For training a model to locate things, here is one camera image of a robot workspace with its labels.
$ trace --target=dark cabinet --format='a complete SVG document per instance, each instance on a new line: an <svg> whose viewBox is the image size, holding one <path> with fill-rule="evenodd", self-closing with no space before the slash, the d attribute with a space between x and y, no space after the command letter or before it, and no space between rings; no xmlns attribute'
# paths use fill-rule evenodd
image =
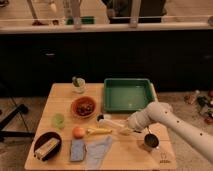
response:
<svg viewBox="0 0 213 171"><path fill-rule="evenodd" d="M157 91L212 89L213 31L0 35L0 95L48 95L54 82L148 78Z"/></svg>

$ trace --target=wooden tabletop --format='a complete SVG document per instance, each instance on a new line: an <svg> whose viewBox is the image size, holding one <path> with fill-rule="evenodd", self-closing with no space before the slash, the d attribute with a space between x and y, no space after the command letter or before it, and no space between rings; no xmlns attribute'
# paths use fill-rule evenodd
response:
<svg viewBox="0 0 213 171"><path fill-rule="evenodd" d="M71 114L72 102L81 97L90 96L96 103L95 114L87 119L79 119ZM65 117L65 127L63 129L54 128L51 119L56 113L61 113ZM73 91L70 83L53 84L41 120L39 122L34 141L31 145L26 163L26 170L85 170L85 161L70 162L70 145L72 139L72 128L77 125L87 128L97 126L96 117L103 113L103 84L86 84L86 91L77 94ZM125 120L129 114L110 114L117 122ZM150 126L151 131L160 140L159 148L147 152L143 147L144 136L148 133L144 130L141 134L133 133L129 136L119 134L113 130L110 136L113 143L106 154L100 170L161 170L176 169L175 155L170 143L167 128L161 124ZM62 146L53 158L42 162L34 157L34 144L36 140L46 132L57 132L62 138ZM90 135L84 138L86 143L102 139L106 135Z"/></svg>

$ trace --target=green plastic tray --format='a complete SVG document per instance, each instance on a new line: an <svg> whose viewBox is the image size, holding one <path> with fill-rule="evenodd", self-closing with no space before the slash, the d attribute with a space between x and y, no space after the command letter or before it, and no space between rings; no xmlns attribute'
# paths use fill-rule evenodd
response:
<svg viewBox="0 0 213 171"><path fill-rule="evenodd" d="M131 113L154 101L149 79L107 78L104 80L104 110Z"/></svg>

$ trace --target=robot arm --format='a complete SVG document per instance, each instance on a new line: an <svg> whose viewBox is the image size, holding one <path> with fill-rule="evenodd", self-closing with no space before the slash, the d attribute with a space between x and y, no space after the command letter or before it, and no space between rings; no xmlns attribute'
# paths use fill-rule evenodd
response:
<svg viewBox="0 0 213 171"><path fill-rule="evenodd" d="M170 127L213 163L213 136L176 117L172 113L171 106L166 103L152 102L145 109L133 113L128 118L128 127L141 131L154 122Z"/></svg>

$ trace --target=cloth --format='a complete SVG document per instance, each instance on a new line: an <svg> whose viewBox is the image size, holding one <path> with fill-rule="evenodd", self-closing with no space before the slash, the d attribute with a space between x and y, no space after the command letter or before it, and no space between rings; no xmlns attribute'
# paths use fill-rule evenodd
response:
<svg viewBox="0 0 213 171"><path fill-rule="evenodd" d="M98 170L106 153L109 151L111 144L112 137L110 136L88 144L86 146L87 154L85 170Z"/></svg>

